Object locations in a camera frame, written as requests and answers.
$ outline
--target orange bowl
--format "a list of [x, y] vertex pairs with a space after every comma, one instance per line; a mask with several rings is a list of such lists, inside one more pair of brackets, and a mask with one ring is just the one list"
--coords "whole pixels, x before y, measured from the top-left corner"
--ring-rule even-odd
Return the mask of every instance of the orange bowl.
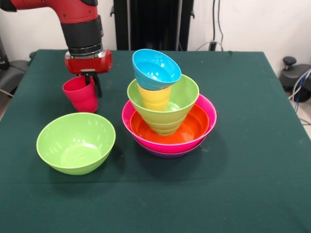
[[194, 105], [176, 132], [168, 136], [155, 133], [135, 111], [130, 119], [132, 131], [145, 140], [160, 144], [180, 144], [195, 140], [206, 133], [209, 119], [206, 112]]

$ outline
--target lime green bowl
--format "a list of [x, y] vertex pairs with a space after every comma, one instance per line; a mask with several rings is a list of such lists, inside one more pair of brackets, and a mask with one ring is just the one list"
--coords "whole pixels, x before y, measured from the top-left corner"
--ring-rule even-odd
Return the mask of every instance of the lime green bowl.
[[166, 111], [153, 111], [143, 105], [136, 79], [127, 87], [127, 96], [146, 123], [160, 135], [173, 134], [199, 98], [199, 86], [186, 75], [172, 85]]
[[41, 159], [69, 175], [97, 169], [116, 140], [113, 125], [93, 113], [73, 113], [49, 123], [39, 134], [36, 148]]

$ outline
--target plastic cup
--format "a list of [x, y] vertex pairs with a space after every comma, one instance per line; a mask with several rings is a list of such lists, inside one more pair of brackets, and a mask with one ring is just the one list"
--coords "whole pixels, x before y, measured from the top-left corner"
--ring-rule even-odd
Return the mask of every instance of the plastic cup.
[[171, 85], [158, 91], [146, 90], [139, 84], [137, 87], [145, 108], [154, 111], [166, 111], [172, 90]]
[[94, 113], [97, 111], [98, 99], [92, 77], [90, 77], [89, 85], [86, 85], [84, 76], [70, 79], [63, 85], [63, 91], [78, 112]]

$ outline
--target white wall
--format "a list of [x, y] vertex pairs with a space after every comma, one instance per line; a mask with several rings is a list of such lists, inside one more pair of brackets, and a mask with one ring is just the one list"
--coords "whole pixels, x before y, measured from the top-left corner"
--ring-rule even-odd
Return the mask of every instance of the white wall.
[[[188, 50], [196, 50], [212, 39], [212, 0], [194, 2]], [[112, 5], [113, 0], [100, 0], [98, 8], [103, 44], [115, 50], [114, 17], [109, 15]], [[311, 63], [310, 9], [309, 0], [221, 0], [224, 48], [264, 51], [277, 74], [286, 55], [296, 57], [299, 63]], [[0, 34], [10, 60], [28, 59], [29, 53], [39, 48], [66, 48], [58, 18], [51, 9], [0, 11]], [[220, 41], [219, 32], [216, 40]]]

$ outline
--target purple bowl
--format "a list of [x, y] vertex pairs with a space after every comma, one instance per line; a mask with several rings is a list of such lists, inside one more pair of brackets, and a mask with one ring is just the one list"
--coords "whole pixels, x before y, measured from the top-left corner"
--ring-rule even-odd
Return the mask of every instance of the purple bowl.
[[170, 154], [170, 153], [161, 153], [161, 152], [154, 151], [152, 149], [149, 149], [149, 148], [145, 147], [136, 138], [135, 138], [135, 140], [137, 141], [137, 143], [139, 145], [141, 145], [143, 148], [145, 148], [148, 152], [150, 152], [151, 154], [153, 154], [153, 155], [155, 155], [157, 157], [165, 158], [165, 159], [174, 159], [174, 158], [179, 158], [179, 157], [185, 156], [186, 154], [189, 154], [191, 151], [193, 151], [198, 146], [200, 146], [205, 138], [206, 138], [206, 136], [204, 138], [202, 138], [202, 140], [194, 148], [192, 148], [192, 149], [190, 149], [188, 151], [181, 152], [181, 153], [172, 153], [172, 154]]

